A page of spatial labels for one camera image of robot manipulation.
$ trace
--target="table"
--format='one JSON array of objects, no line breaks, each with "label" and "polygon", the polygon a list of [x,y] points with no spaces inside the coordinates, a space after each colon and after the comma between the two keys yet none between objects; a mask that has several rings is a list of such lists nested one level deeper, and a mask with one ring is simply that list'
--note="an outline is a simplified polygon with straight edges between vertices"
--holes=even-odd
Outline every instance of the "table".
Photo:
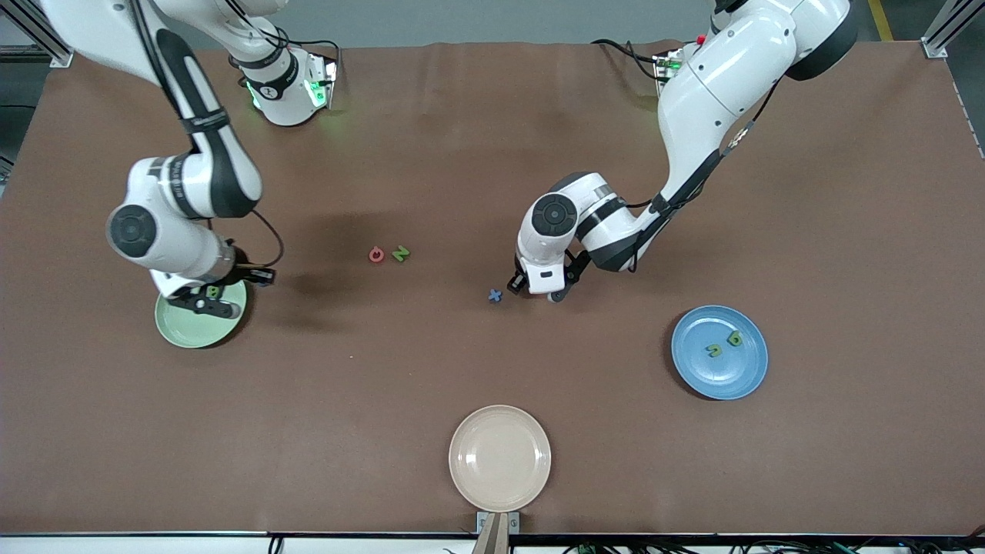
[{"label": "table", "polygon": [[[652,51],[650,46],[645,51]],[[158,335],[105,218],[186,142],[151,85],[52,72],[0,202],[0,531],[471,529],[458,423],[522,407],[554,466],[531,532],[964,533],[985,509],[985,187],[947,65],[862,43],[781,83],[635,275],[507,295],[520,218],[598,171],[630,202],[667,164],[653,83],[590,45],[346,52],[335,110],[278,128],[201,53],[288,252],[218,348]],[[216,228],[256,259],[255,219]],[[368,263],[375,245],[411,255]],[[675,377],[687,310],[770,348],[753,395]]]}]

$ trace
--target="yellow floor stripe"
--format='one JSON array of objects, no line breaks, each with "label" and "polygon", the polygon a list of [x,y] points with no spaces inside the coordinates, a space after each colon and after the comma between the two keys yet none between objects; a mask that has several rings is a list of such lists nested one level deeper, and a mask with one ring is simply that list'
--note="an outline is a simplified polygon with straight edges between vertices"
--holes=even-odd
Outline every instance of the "yellow floor stripe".
[{"label": "yellow floor stripe", "polygon": [[876,30],[879,31],[879,40],[892,42],[892,31],[889,29],[889,21],[886,19],[886,10],[883,9],[881,0],[869,0],[869,9],[872,10],[872,19],[876,20]]}]

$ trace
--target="green plate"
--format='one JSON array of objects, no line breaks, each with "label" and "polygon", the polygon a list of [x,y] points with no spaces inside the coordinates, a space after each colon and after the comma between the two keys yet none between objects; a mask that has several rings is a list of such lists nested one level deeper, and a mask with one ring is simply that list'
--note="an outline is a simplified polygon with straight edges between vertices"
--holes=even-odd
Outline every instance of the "green plate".
[{"label": "green plate", "polygon": [[199,315],[191,310],[176,308],[158,295],[154,306],[154,322],[167,342],[181,348],[205,348],[230,335],[246,312],[246,284],[242,281],[223,290],[222,300],[239,305],[239,315],[233,319]]}]

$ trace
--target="gray floor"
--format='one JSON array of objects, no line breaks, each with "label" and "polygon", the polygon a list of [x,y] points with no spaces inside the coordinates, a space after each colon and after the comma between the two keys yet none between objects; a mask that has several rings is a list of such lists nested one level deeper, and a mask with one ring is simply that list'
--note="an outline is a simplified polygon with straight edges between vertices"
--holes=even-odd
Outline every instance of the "gray floor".
[{"label": "gray floor", "polygon": [[[943,0],[882,0],[896,39],[917,39]],[[878,40],[868,2],[860,40]],[[294,39],[332,38],[343,47],[415,46],[432,42],[635,42],[688,39],[707,29],[709,10],[697,0],[294,0],[271,20]],[[218,45],[183,24],[173,27],[195,48]],[[0,43],[5,40],[0,27]],[[948,60],[971,121],[985,132],[985,17],[948,47]],[[0,104],[36,104],[47,67],[0,63]],[[32,111],[0,107],[0,155],[16,160]]]}]

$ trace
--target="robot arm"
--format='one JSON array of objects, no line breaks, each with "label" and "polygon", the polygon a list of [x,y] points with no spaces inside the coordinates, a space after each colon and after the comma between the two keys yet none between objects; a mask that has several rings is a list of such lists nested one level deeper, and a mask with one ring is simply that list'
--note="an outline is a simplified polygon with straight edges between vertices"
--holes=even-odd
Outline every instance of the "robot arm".
[{"label": "robot arm", "polygon": [[[786,73],[809,79],[834,65],[855,41],[848,0],[720,0],[727,20],[684,57],[657,106],[670,174],[634,216],[597,173],[573,173],[527,211],[509,289],[563,300],[589,262],[607,271],[635,271],[653,239],[704,182],[752,123],[720,151],[726,131]],[[567,249],[578,239],[584,250]]]},{"label": "robot arm", "polygon": [[246,76],[257,108],[272,123],[298,125],[331,100],[337,60],[289,46],[262,16],[288,0],[156,0],[169,17],[214,38]]},{"label": "robot arm", "polygon": [[[147,0],[44,0],[52,25],[77,50],[160,86],[191,150],[137,162],[106,234],[123,257],[151,270],[169,299],[209,283],[273,281],[273,271],[191,220],[240,218],[260,199],[260,175],[236,139],[195,55],[164,26]],[[206,310],[232,317],[238,307]]]}]

